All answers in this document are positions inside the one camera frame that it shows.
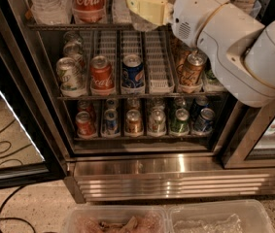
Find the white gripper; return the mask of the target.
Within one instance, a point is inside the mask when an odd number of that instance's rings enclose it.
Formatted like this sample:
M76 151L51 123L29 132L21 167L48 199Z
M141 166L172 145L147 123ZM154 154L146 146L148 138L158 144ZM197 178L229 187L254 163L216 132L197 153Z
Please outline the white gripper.
M207 20L229 1L176 0L171 23L173 34L189 47L195 47ZM168 0L126 0L126 5L132 13L156 26L166 25L173 9Z

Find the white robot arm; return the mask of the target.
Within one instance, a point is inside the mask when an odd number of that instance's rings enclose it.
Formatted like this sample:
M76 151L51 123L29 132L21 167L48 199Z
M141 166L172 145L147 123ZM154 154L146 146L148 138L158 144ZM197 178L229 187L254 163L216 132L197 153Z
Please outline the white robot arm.
M230 0L126 0L131 13L202 50L219 82L240 102L275 98L275 21L265 26Z

